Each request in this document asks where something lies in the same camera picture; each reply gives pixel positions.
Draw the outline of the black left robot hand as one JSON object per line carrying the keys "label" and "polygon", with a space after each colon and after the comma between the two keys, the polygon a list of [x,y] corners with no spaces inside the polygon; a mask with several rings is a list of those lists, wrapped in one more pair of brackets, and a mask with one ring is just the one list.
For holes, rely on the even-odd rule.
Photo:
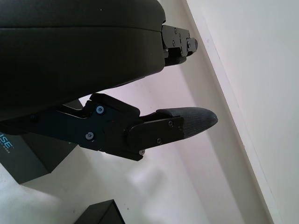
{"label": "black left robot hand", "polygon": [[184,63],[198,43],[156,0],[3,0],[0,130],[139,161],[218,119],[198,107],[138,108],[102,93]]}

